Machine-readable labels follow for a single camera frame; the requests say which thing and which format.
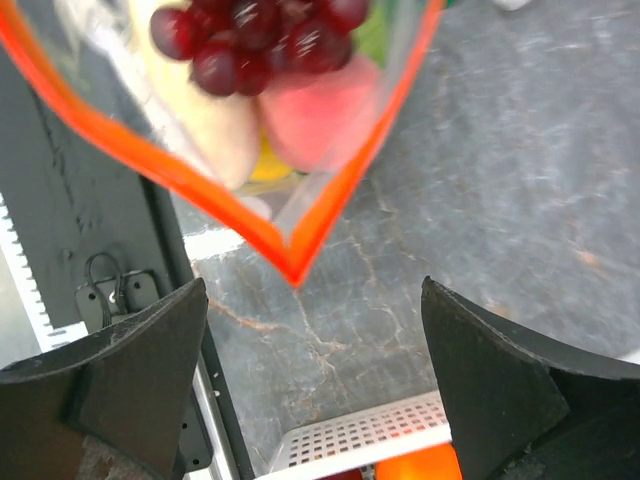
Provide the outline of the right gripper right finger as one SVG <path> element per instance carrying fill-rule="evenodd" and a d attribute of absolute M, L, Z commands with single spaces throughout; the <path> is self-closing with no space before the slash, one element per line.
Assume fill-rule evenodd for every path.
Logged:
<path fill-rule="evenodd" d="M 639 367 L 425 278 L 421 316 L 465 479 L 636 479 Z"/>

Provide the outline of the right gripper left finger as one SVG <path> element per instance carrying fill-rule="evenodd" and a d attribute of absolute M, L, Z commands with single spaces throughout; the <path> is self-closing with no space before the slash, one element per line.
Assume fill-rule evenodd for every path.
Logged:
<path fill-rule="evenodd" d="M 196 279 L 143 311 L 1 371 L 4 479 L 178 479 L 205 331 Z"/>

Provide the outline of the yellow banana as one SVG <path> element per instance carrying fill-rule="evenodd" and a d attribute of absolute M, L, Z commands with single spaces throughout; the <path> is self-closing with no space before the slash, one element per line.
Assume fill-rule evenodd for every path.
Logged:
<path fill-rule="evenodd" d="M 294 169 L 283 162 L 273 150 L 265 131 L 261 131 L 260 152 L 251 172 L 249 183 L 270 183 L 282 180 L 292 174 Z"/>

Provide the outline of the white radish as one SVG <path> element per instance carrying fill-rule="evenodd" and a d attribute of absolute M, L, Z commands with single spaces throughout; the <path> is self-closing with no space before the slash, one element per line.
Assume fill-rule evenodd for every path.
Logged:
<path fill-rule="evenodd" d="M 217 98 L 201 91 L 190 79 L 185 62 L 169 60 L 153 45 L 149 20 L 162 1 L 128 3 L 132 48 L 144 74 L 202 157 L 202 173 L 229 190 L 244 185 L 260 152 L 260 126 L 253 100 L 234 94 Z"/>

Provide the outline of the clear zip top bag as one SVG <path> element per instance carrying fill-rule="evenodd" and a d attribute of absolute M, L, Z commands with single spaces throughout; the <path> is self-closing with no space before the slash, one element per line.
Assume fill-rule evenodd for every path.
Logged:
<path fill-rule="evenodd" d="M 440 1 L 5 1 L 1 43 L 86 141 L 298 286 L 383 145 Z"/>

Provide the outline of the pink peach with leaf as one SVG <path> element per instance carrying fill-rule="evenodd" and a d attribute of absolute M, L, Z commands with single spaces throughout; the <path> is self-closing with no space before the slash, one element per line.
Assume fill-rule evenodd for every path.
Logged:
<path fill-rule="evenodd" d="M 377 120 L 381 78 L 379 67 L 360 54 L 335 72 L 279 77 L 258 97 L 271 147 L 299 171 L 341 169 Z"/>

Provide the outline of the purple grapes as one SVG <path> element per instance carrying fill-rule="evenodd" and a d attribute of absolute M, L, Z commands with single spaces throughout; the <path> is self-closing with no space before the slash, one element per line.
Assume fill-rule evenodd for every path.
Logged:
<path fill-rule="evenodd" d="M 368 1 L 192 1 L 150 15 L 152 46 L 216 97 L 257 96 L 287 70 L 344 68 Z"/>

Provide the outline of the green cabbage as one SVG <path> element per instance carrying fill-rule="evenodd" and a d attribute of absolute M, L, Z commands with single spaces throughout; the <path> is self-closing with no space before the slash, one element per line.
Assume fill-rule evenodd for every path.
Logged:
<path fill-rule="evenodd" d="M 365 22 L 352 32 L 356 51 L 385 68 L 390 45 L 389 22 L 384 5 L 373 1 Z"/>

